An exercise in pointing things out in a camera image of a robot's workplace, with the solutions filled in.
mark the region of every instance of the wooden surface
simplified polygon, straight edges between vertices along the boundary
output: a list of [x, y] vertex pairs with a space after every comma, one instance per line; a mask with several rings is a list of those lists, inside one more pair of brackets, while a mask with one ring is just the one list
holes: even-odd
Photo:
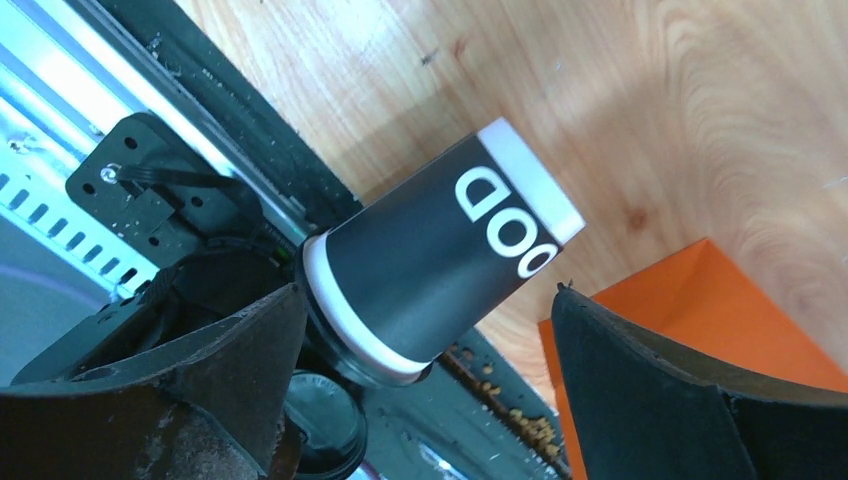
[[848, 367], [845, 2], [178, 2], [365, 203], [513, 123], [588, 222], [480, 325], [549, 401], [555, 283], [705, 236]]

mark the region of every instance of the orange container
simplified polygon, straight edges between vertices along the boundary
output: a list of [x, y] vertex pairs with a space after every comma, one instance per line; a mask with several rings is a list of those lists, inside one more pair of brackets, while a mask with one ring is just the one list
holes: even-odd
[[[593, 298], [631, 322], [725, 362], [848, 392], [848, 376], [710, 240], [701, 240]], [[550, 320], [539, 324], [539, 333], [569, 464], [575, 479], [586, 479]]]

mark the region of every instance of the purple cable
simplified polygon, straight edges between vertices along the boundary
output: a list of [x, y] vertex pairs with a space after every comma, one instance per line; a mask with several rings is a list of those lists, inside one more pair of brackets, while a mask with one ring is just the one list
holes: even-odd
[[64, 295], [65, 297], [76, 300], [77, 302], [84, 305], [86, 308], [95, 312], [100, 310], [100, 308], [106, 304], [106, 302], [97, 300], [96, 298], [89, 296], [87, 293], [83, 292], [78, 288], [74, 288], [70, 285], [65, 285], [64, 283], [61, 283], [47, 275], [26, 270], [24, 268], [0, 264], [0, 276], [10, 277], [15, 280], [20, 280], [33, 285], [44, 287], [48, 290], [52, 290], [56, 293]]

